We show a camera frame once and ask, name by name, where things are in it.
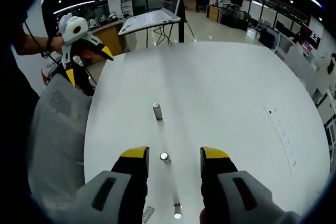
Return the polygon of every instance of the small battery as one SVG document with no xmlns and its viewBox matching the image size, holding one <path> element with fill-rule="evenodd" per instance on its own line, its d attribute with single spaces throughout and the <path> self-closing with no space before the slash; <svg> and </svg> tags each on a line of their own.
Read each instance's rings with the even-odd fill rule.
<svg viewBox="0 0 336 224">
<path fill-rule="evenodd" d="M 157 120 L 162 120 L 161 107 L 158 103 L 153 104 L 154 114 Z"/>
<path fill-rule="evenodd" d="M 182 217 L 182 205 L 180 203 L 174 204 L 174 218 L 180 219 Z"/>
<path fill-rule="evenodd" d="M 169 155 L 167 152 L 163 152 L 160 154 L 160 159 L 165 163 L 169 164 L 172 160 L 170 159 Z"/>
</svg>

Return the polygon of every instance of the round white table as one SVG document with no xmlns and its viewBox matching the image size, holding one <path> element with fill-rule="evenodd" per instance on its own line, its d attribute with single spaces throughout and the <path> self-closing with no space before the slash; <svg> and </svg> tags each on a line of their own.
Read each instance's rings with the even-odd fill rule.
<svg viewBox="0 0 336 224">
<path fill-rule="evenodd" d="M 149 224 L 199 223 L 202 146 L 226 152 L 279 207 L 298 214 L 317 198 L 330 169 L 326 133 L 307 91 L 271 50 L 248 44 L 173 44 L 107 61 L 87 123 L 86 182 L 143 145 L 150 147 L 146 206 L 155 208 Z M 159 158 L 164 151 L 172 175 Z M 171 179 L 180 220 L 173 217 Z"/>
</svg>

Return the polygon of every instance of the laptop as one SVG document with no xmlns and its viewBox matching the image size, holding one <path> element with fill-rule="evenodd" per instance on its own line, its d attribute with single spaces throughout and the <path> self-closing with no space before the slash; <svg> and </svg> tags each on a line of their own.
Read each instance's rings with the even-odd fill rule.
<svg viewBox="0 0 336 224">
<path fill-rule="evenodd" d="M 179 22 L 181 20 L 181 18 L 177 16 L 179 3 L 180 0 L 163 0 L 161 10 L 155 10 L 127 19 L 118 35 L 125 35 L 149 27 Z"/>
</svg>

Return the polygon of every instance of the floor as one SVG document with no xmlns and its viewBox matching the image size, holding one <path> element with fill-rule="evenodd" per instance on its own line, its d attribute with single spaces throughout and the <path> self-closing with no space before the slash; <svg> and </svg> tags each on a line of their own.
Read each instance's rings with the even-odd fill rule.
<svg viewBox="0 0 336 224">
<path fill-rule="evenodd" d="M 209 20 L 204 13 L 196 13 L 191 11 L 186 11 L 186 19 L 195 35 L 195 39 L 192 35 L 192 32 L 187 24 L 184 25 L 184 41 L 226 41 L 226 42 L 240 42 L 247 44 L 260 45 L 262 44 L 258 41 L 257 32 L 249 28 L 247 31 L 242 31 L 240 29 L 231 28 L 214 21 Z M 171 26 L 167 25 L 164 28 L 165 33 L 168 35 Z M 155 47 L 159 34 L 156 34 L 153 30 L 157 28 L 148 29 L 148 47 Z M 146 48 L 146 30 L 138 31 L 135 33 L 137 39 L 138 49 Z M 172 43 L 177 43 L 179 40 L 177 24 L 173 25 L 170 41 Z M 167 45 L 167 40 L 162 41 L 158 46 Z M 95 66 L 89 67 L 93 78 L 98 81 L 100 73 L 104 66 L 103 63 L 99 63 Z"/>
</svg>

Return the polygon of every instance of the mesh chair back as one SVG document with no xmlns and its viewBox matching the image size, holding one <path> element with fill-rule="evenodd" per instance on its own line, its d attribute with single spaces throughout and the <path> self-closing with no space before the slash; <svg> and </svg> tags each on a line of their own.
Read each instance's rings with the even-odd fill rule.
<svg viewBox="0 0 336 224">
<path fill-rule="evenodd" d="M 293 42 L 284 35 L 280 35 L 279 48 L 281 48 L 287 54 L 291 46 L 293 46 Z"/>
<path fill-rule="evenodd" d="M 91 98 L 57 74 L 34 112 L 28 142 L 28 181 L 47 212 L 66 209 L 85 184 L 83 152 Z"/>
</svg>

